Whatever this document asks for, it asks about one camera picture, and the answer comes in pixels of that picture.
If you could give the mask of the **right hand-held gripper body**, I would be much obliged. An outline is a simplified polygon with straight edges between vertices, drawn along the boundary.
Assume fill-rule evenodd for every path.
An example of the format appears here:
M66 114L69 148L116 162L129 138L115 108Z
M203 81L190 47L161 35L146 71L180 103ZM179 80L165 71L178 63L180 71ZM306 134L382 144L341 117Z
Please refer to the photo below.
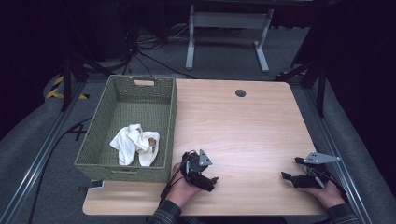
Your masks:
M326 165L332 162L339 162L340 160L341 158L338 156L311 152L303 159L303 170L314 178L318 188L324 189L325 184L332 179L332 175L328 172Z

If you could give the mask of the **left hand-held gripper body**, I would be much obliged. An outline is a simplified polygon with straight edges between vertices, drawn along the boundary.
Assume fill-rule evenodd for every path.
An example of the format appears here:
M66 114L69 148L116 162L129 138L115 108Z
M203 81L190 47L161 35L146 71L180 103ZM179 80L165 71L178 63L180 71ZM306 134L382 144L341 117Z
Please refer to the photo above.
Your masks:
M200 149L199 152L190 151L186 152L182 156L182 168L181 172L183 175L188 175L191 172L200 173L204 171L209 165L212 165L207 154Z

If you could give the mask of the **white bear print cloth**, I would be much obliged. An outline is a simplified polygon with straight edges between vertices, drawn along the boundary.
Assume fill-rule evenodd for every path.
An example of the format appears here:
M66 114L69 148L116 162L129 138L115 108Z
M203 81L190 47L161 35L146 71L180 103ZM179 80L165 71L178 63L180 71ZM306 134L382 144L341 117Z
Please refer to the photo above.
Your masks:
M119 165L131 165L138 155L139 164L150 167L159 152L160 134L144 132L140 124L132 124L121 128L109 145L118 151Z

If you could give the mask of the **green woven basket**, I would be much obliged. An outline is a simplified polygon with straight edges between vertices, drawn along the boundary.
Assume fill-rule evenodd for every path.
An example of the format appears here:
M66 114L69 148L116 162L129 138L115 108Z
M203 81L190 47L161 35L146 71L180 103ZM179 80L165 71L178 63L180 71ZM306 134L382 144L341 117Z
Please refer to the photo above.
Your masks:
M75 166L95 180L165 183L172 170L177 114L177 83L171 77L111 76L85 135ZM119 164L110 141L124 127L139 124L157 132L159 152L144 167L139 160Z

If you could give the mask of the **person's right hand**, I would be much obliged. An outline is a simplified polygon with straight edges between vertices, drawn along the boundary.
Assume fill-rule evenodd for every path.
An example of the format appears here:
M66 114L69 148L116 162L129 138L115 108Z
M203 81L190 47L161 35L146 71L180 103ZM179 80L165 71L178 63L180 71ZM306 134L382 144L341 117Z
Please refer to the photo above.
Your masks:
M346 202L333 182L328 182L324 189L305 188L304 191L315 196L324 208L331 208Z

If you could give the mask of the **person's left hand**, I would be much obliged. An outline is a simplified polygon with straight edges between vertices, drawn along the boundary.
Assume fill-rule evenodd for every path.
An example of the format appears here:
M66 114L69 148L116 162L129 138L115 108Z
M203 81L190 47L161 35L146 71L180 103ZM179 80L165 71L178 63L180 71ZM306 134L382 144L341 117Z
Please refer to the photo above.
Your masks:
M172 174L176 177L172 181L172 187L166 196L166 200L176 204L182 209L195 194L201 191L201 189L189 185L186 182L183 175L178 171L180 165L180 162L174 165Z

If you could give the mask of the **black tripod stand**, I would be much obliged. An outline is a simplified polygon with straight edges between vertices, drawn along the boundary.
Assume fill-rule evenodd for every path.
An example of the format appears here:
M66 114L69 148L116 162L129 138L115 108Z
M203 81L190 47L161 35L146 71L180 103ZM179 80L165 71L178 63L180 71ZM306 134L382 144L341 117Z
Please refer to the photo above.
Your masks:
M303 89L311 89L315 83L318 83L316 108L319 115L324 117L324 94L326 88L326 67L324 61L312 61L302 64L289 72L281 72L276 76L276 81L286 81L305 72L304 77L300 81Z
M89 78L86 68L84 67L85 64L89 65L91 68L95 69L99 73L104 74L105 76L109 77L112 75L110 70L104 68L96 61L88 59L82 54L76 53L74 51L67 52L64 58L63 70L64 99L63 107L61 109L62 112L64 112L72 102L72 77L75 77L77 82L86 82Z

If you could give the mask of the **yellow black floor tape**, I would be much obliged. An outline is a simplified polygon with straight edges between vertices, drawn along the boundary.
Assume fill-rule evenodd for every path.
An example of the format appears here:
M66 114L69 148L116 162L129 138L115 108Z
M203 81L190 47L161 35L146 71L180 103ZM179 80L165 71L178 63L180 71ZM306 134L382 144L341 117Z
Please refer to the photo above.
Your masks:
M64 81L64 76L59 75L59 76L55 79L55 81L54 81L52 87L50 88L50 90L49 90L49 92L48 92L46 98L58 98L58 99L63 99L63 98L64 98L64 95L63 95L62 93L59 93L59 92L58 92L58 89L59 89L59 87L61 86L61 84L63 83L63 81ZM81 100L88 100L89 98L90 98L90 95L89 95L89 94L81 94L81 95L78 97L78 99L81 99Z

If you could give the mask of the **aluminium floor rail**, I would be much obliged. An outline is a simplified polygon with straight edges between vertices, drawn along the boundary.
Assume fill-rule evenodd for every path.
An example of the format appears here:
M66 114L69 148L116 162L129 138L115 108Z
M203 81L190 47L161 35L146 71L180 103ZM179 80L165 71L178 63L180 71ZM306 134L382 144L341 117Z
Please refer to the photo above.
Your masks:
M299 108L302 111L303 119L307 125L308 132L314 143L316 151L332 156L339 156L340 161L329 165L330 171L334 174L338 183L346 191L352 208L361 219L362 224L374 224L370 217L367 206L364 204L358 184L351 173L351 161L341 147L335 141L334 135L328 126L326 117L322 117L316 105L316 90L303 89L300 85L294 88L295 97Z
M15 216L21 210L22 205L24 204L30 191L35 185L36 180L41 174L46 159L50 157L50 153L56 145L56 141L60 139L61 129L68 115L70 114L72 107L78 101L78 97L81 95L84 88L85 83L83 82L77 82L75 84L75 88L71 91L71 95L69 96L69 102L66 106L66 109L64 111L61 111L58 114L57 118L54 120L54 123L43 145L38 150L35 159L25 172L21 183L19 184L13 197L8 203L3 215L0 216L0 224L12 224Z

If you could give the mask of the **white metal stand frame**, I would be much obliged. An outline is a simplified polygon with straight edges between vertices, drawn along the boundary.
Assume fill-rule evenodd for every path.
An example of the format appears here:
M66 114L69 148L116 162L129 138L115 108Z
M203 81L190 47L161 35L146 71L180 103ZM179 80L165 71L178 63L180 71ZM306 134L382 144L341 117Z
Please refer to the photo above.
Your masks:
M269 72L269 65L263 50L263 45L270 23L274 15L274 10L269 9L264 14L247 13L225 13L225 12L202 12L196 11L195 6L190 6L189 16L189 44L185 67L187 70L193 68L194 60L194 29L199 28L233 28L233 29L256 29L262 34L258 41L254 42L254 49L263 73Z

